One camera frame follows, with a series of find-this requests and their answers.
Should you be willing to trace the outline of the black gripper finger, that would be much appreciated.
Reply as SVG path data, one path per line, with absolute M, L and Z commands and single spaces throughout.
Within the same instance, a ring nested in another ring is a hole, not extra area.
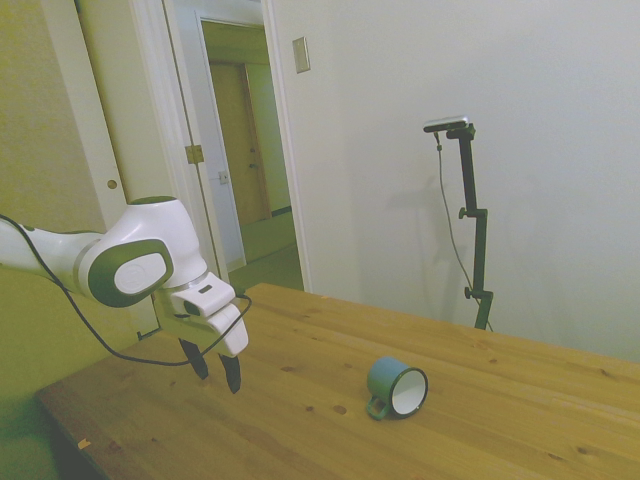
M 225 378 L 232 394 L 239 392 L 242 385 L 240 361 L 238 357 L 218 355 L 225 372 Z
M 208 366 L 202 356 L 199 347 L 195 343 L 189 342 L 184 339 L 180 340 L 180 345 L 186 356 L 186 359 L 189 361 L 189 364 L 193 368 L 196 375 L 202 380 L 206 379 L 208 377 Z

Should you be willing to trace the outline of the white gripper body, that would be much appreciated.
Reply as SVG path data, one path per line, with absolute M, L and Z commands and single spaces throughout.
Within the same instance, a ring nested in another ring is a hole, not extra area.
M 248 333 L 233 294 L 222 295 L 197 289 L 154 296 L 161 327 L 174 336 L 222 355 L 236 357 L 249 343 Z

